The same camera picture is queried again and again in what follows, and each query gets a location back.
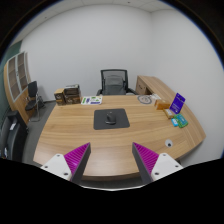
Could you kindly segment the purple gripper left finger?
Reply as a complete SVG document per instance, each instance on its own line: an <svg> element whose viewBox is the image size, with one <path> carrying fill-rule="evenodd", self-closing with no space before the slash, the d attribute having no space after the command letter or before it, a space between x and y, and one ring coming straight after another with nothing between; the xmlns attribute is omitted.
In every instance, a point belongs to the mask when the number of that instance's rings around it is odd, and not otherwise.
<svg viewBox="0 0 224 224"><path fill-rule="evenodd" d="M91 145L86 143L65 155L54 155L42 169L79 185L90 154Z"/></svg>

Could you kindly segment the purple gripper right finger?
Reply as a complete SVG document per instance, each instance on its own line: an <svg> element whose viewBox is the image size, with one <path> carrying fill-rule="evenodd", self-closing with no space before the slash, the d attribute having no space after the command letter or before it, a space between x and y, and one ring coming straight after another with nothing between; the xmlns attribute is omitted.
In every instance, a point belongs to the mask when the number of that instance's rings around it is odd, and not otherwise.
<svg viewBox="0 0 224 224"><path fill-rule="evenodd" d="M132 143L132 154L144 184L149 184L182 169L182 166L167 153L157 154L135 142Z"/></svg>

